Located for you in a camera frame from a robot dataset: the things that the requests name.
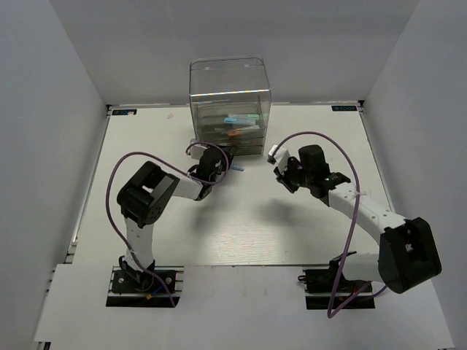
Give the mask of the orange cap highlighter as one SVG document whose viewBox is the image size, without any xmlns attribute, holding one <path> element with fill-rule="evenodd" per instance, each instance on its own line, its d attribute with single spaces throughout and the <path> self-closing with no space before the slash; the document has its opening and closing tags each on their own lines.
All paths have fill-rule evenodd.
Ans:
<svg viewBox="0 0 467 350">
<path fill-rule="evenodd" d="M 258 129 L 259 127 L 257 125 L 252 125 L 252 126 L 245 127 L 245 128 L 236 128 L 236 129 L 229 130 L 227 132 L 227 136 L 230 139 L 238 138 L 238 137 L 247 135 L 249 133 L 255 132 Z"/>
</svg>

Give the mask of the blue cap highlighter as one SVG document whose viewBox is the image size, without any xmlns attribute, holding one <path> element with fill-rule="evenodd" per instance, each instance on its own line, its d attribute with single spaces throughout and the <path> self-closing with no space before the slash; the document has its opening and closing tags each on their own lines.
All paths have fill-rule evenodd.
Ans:
<svg viewBox="0 0 467 350">
<path fill-rule="evenodd" d="M 226 124 L 241 124 L 241 125 L 254 125 L 255 120 L 248 117 L 226 117 L 224 119 Z"/>
</svg>

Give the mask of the green cap highlighter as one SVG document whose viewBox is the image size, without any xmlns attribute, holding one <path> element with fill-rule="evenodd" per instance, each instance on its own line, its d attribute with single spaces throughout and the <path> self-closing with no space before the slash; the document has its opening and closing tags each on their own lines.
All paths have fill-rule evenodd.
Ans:
<svg viewBox="0 0 467 350">
<path fill-rule="evenodd" d="M 240 119 L 249 119 L 249 120 L 259 120 L 260 116 L 258 114 L 238 114 L 236 118 Z"/>
</svg>

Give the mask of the clear acrylic drawer organizer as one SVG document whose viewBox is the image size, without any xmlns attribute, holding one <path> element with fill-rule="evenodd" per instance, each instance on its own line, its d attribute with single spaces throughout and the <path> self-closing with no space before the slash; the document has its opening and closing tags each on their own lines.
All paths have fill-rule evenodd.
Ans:
<svg viewBox="0 0 467 350">
<path fill-rule="evenodd" d="M 195 138 L 233 147 L 237 156 L 262 155 L 271 109 L 263 59 L 255 56 L 199 58 L 190 63 L 189 102 Z M 226 117 L 258 114 L 259 129 L 230 139 L 227 132 L 252 125 L 226 124 Z"/>
</svg>

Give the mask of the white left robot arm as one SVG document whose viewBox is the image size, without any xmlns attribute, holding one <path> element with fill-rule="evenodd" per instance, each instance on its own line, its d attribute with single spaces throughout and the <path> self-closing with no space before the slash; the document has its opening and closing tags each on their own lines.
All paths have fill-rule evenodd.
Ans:
<svg viewBox="0 0 467 350">
<path fill-rule="evenodd" d="M 126 239 L 131 246 L 121 257 L 120 267 L 128 271 L 128 280 L 137 290 L 145 291 L 153 285 L 153 227 L 170 199 L 202 201 L 229 170 L 233 158 L 233 147 L 208 146 L 184 179 L 147 161 L 119 191 L 117 204 L 125 219 Z"/>
</svg>

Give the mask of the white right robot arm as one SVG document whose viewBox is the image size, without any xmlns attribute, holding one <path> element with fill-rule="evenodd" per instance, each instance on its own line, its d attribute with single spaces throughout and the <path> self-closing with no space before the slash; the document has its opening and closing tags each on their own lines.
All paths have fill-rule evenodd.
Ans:
<svg viewBox="0 0 467 350">
<path fill-rule="evenodd" d="M 377 253 L 348 252 L 330 262 L 331 285 L 345 291 L 355 281 L 376 281 L 397 294 L 438 276 L 442 266 L 428 222 L 393 213 L 359 192 L 351 180 L 332 172 L 323 149 L 309 145 L 293 157 L 274 145 L 268 161 L 275 166 L 277 181 L 291 192 L 306 188 L 326 206 L 356 221 L 377 243 Z"/>
</svg>

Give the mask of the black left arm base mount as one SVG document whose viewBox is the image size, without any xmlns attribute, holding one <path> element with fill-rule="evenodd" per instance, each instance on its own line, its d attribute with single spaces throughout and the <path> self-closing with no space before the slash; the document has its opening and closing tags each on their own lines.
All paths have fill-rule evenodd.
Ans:
<svg viewBox="0 0 467 350">
<path fill-rule="evenodd" d="M 182 295 L 184 268 L 182 266 L 158 266 L 155 271 L 166 283 L 173 303 L 166 290 L 152 276 L 139 286 L 120 267 L 112 268 L 106 307 L 120 308 L 173 308 Z"/>
</svg>

